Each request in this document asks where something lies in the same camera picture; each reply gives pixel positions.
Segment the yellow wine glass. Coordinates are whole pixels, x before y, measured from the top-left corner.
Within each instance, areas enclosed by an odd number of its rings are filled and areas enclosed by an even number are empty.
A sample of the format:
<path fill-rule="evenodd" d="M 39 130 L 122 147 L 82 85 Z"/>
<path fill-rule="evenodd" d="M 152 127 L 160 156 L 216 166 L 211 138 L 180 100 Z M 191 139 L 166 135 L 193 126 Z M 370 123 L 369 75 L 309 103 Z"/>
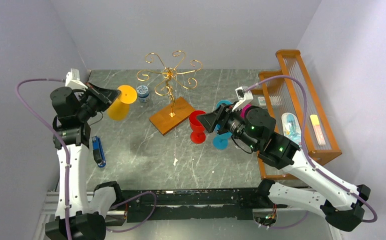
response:
<path fill-rule="evenodd" d="M 121 93 L 108 108 L 107 114 L 114 121 L 122 121 L 127 116 L 130 105 L 136 101 L 137 92 L 130 85 L 121 85 L 117 90 Z"/>

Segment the red wine glass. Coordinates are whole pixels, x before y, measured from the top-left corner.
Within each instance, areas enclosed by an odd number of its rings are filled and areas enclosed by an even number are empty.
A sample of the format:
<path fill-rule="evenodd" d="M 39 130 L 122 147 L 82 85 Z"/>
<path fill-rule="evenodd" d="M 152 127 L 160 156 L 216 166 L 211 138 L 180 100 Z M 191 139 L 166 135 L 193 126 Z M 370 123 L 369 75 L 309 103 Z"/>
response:
<path fill-rule="evenodd" d="M 206 134 L 204 133 L 205 128 L 197 119 L 197 116 L 201 114 L 205 114 L 205 112 L 196 110 L 189 115 L 189 124 L 192 130 L 190 140 L 195 144 L 201 144 L 206 140 Z"/>

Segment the dark blue wine glass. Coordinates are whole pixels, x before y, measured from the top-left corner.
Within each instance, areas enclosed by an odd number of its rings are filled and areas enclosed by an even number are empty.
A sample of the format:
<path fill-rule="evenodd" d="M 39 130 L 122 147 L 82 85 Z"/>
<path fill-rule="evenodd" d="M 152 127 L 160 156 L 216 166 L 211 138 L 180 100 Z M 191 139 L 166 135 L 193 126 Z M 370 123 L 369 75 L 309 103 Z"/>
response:
<path fill-rule="evenodd" d="M 224 150 L 228 147 L 228 140 L 231 138 L 232 133 L 229 131 L 224 134 L 216 134 L 212 143 L 213 146 L 218 150 Z"/>

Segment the light blue wine glass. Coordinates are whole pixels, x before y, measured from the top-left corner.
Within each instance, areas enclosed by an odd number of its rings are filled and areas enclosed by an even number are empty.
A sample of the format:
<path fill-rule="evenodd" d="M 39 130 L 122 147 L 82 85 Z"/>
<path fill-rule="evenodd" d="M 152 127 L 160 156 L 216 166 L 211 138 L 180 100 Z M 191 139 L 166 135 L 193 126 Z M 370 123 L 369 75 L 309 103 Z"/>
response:
<path fill-rule="evenodd" d="M 218 109 L 222 104 L 225 104 L 225 105 L 231 105 L 232 102 L 229 101 L 229 100 L 220 100 L 220 101 L 216 104 L 215 108 Z"/>

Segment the pink wine glass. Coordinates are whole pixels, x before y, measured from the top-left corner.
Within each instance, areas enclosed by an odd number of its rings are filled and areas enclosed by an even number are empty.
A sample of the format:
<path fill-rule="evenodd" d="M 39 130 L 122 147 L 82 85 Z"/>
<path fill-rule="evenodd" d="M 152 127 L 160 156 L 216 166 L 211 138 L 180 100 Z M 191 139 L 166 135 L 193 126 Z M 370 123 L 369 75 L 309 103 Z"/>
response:
<path fill-rule="evenodd" d="M 248 110 L 250 107 L 252 107 L 252 105 L 247 104 L 247 105 L 241 110 L 240 116 L 241 116 L 242 118 L 245 118 L 246 112 L 247 112 L 247 110 Z"/>

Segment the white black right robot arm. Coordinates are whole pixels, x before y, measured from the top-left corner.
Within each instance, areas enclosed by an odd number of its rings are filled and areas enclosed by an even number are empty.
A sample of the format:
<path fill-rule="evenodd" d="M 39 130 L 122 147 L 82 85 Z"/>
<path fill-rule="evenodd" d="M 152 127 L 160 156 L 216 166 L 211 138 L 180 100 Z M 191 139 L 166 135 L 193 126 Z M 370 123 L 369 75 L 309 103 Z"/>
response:
<path fill-rule="evenodd" d="M 291 188 L 264 179 L 255 194 L 259 206 L 281 204 L 301 208 L 322 216 L 344 232 L 365 221 L 363 205 L 369 198 L 369 187 L 347 183 L 312 160 L 304 148 L 275 132 L 276 120 L 266 110 L 251 106 L 241 117 L 232 108 L 222 103 L 213 112 L 196 118 L 208 133 L 219 126 L 218 134 L 231 133 L 233 140 L 247 145 L 250 153 L 257 152 L 265 164 L 295 176 L 312 188 L 311 191 Z"/>

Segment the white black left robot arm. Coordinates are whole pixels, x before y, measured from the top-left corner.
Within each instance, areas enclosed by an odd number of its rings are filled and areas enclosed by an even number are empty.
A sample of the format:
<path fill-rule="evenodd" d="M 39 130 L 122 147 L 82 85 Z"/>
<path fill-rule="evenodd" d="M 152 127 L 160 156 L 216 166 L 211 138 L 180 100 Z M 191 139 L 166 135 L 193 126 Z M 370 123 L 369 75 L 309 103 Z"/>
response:
<path fill-rule="evenodd" d="M 108 210 L 123 205 L 124 197 L 116 181 L 98 185 L 88 200 L 85 177 L 91 132 L 88 120 L 107 110 L 120 94 L 118 89 L 91 83 L 86 84 L 80 98 L 69 86 L 50 94 L 57 114 L 52 131 L 60 166 L 55 219 L 45 224 L 45 234 L 51 240 L 103 240 Z"/>

